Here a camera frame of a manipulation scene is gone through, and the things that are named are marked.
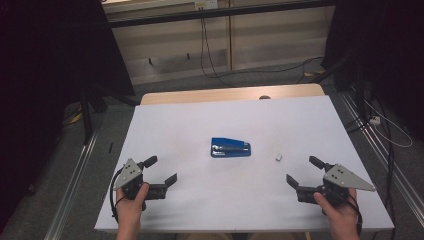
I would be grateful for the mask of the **black metal stand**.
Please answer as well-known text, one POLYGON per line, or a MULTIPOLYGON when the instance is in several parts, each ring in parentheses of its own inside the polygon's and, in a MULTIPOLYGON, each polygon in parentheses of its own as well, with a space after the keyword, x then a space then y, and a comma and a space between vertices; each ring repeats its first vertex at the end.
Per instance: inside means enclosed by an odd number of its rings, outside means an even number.
POLYGON ((107 110, 107 104, 103 99, 104 96, 112 97, 129 106, 137 106, 139 102, 130 99, 124 95, 118 94, 99 84, 87 84, 81 89, 80 104, 82 110, 82 118, 84 125, 84 144, 87 145, 94 135, 90 109, 95 112, 104 113, 107 110))
POLYGON ((363 63, 355 54, 347 53, 335 64, 326 69, 323 74, 311 80, 311 83, 320 84, 330 76, 334 77, 336 89, 339 91, 347 90, 351 86, 355 87, 355 103, 357 111, 361 117, 364 117, 365 80, 363 63))

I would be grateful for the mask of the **white table board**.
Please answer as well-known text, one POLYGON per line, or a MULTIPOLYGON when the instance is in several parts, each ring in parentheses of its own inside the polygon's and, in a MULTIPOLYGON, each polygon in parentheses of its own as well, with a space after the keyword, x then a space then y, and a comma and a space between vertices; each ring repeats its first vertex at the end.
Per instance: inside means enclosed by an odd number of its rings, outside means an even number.
POLYGON ((118 162, 151 156, 146 182, 178 177, 165 199, 147 204, 141 227, 151 232, 324 230, 320 207, 299 202, 286 175, 320 185, 316 156, 369 177, 327 96, 138 106, 118 162), (214 158, 213 137, 248 142, 251 155, 214 158))

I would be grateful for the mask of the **white wall socket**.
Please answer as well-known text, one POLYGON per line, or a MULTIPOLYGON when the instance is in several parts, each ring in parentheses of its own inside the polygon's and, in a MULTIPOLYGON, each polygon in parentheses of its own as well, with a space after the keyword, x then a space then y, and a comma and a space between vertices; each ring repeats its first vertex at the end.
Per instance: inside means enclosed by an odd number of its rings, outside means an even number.
POLYGON ((218 8, 218 0, 196 0, 194 2, 196 10, 211 10, 218 8))

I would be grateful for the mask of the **blue stapler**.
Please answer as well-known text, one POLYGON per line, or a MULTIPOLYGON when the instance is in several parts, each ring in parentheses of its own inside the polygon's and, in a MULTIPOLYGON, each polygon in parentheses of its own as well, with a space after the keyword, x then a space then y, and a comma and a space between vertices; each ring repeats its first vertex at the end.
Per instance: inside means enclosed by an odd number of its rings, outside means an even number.
POLYGON ((213 137, 210 155, 214 158, 247 157, 251 155, 251 145, 241 140, 213 137))

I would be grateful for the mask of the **wooden table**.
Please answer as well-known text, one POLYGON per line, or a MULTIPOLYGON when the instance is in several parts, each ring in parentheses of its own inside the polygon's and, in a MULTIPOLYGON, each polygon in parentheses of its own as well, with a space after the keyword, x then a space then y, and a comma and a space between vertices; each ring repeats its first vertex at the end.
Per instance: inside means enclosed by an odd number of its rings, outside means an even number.
POLYGON ((213 101, 260 100, 262 95, 271 99, 324 96, 319 84, 294 84, 225 89, 187 90, 145 94, 141 105, 200 103, 213 101))

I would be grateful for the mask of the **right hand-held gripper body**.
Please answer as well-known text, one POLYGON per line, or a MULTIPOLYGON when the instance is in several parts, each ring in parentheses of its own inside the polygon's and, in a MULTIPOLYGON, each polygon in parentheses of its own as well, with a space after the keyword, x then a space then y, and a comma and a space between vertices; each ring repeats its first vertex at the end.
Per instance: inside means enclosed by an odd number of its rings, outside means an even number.
POLYGON ((333 206, 338 207, 348 203, 350 189, 375 191, 376 188, 341 164, 314 163, 324 170, 323 184, 317 187, 300 186, 295 182, 295 192, 299 202, 316 204, 313 194, 321 193, 333 206))

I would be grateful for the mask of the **person's right hand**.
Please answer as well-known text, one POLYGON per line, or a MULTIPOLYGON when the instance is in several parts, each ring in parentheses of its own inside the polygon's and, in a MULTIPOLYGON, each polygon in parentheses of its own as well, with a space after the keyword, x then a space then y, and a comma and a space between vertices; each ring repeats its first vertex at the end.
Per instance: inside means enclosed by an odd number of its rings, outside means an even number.
POLYGON ((331 235, 334 232, 357 233, 356 211, 349 205, 334 208, 327 199, 319 192, 314 193, 314 199, 325 212, 330 225, 331 235))

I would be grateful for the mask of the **person's left hand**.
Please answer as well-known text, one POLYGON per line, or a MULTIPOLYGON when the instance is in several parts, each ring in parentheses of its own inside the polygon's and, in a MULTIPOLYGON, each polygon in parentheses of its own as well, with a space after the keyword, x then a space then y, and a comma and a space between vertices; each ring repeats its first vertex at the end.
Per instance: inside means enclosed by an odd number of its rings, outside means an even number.
POLYGON ((147 196, 148 190, 149 184, 143 183, 134 200, 127 199, 121 188, 116 191, 116 197, 118 198, 116 208, 119 229, 135 231, 140 229, 142 204, 147 196))

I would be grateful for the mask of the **black horizontal bar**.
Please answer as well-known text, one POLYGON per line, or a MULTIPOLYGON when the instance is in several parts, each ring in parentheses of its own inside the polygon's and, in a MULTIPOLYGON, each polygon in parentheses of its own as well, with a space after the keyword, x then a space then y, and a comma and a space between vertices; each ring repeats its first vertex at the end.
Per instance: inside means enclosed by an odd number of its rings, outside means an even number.
POLYGON ((289 11, 299 9, 310 9, 318 7, 335 6, 338 0, 295 0, 281 3, 259 4, 250 6, 228 7, 212 10, 198 10, 182 13, 171 13, 165 15, 131 17, 110 20, 111 28, 122 28, 139 25, 150 25, 159 23, 169 23, 178 21, 188 21, 197 19, 208 19, 227 16, 238 16, 248 14, 259 14, 277 11, 289 11))

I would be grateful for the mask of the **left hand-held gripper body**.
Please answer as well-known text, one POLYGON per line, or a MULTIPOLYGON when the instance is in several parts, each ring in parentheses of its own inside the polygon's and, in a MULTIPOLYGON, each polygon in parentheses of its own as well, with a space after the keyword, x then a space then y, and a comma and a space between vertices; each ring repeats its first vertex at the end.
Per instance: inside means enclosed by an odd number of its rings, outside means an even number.
MULTIPOLYGON (((121 188, 129 200, 134 200, 144 183, 144 169, 140 169, 138 163, 129 158, 124 166, 115 174, 113 179, 113 190, 121 188)), ((167 186, 165 183, 151 184, 146 200, 160 200, 166 198, 167 186)))

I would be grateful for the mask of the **beige cabinet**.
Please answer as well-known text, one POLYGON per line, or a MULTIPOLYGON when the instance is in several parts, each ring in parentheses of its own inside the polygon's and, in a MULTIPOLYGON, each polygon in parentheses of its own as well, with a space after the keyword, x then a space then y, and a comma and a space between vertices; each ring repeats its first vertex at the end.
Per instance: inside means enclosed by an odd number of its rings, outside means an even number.
MULTIPOLYGON (((107 19, 198 11, 196 0, 102 0, 107 19)), ((218 8, 295 0, 218 0, 218 8)), ((112 30, 134 85, 296 63, 324 54, 335 6, 112 30)))

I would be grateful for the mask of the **aluminium floor rail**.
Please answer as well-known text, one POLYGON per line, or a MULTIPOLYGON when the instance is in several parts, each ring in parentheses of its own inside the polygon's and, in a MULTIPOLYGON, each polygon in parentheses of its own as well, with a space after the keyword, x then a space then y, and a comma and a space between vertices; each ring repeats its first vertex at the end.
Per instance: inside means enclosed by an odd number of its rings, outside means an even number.
POLYGON ((44 240, 60 240, 65 224, 72 210, 86 165, 95 147, 97 136, 98 131, 94 131, 92 135, 87 138, 78 158, 76 167, 72 173, 71 179, 66 187, 64 196, 62 197, 62 200, 60 201, 60 204, 53 216, 44 240))
POLYGON ((348 133, 361 133, 379 159, 377 168, 385 170, 377 187, 393 223, 399 227, 403 223, 399 214, 411 213, 419 229, 424 229, 424 183, 413 184, 413 177, 424 177, 424 143, 415 140, 378 100, 364 100, 369 115, 361 117, 352 93, 340 97, 356 125, 348 133), (379 116, 381 124, 371 125, 371 116, 379 116))

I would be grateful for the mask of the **black curtain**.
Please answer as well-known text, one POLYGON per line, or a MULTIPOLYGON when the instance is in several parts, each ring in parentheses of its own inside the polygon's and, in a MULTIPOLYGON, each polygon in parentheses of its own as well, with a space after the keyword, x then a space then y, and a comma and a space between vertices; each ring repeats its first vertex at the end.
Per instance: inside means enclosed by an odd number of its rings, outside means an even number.
POLYGON ((134 90, 104 0, 0 0, 0 233, 38 178, 65 107, 134 90))
POLYGON ((376 95, 424 141, 424 0, 338 0, 327 35, 328 69, 347 53, 376 95))

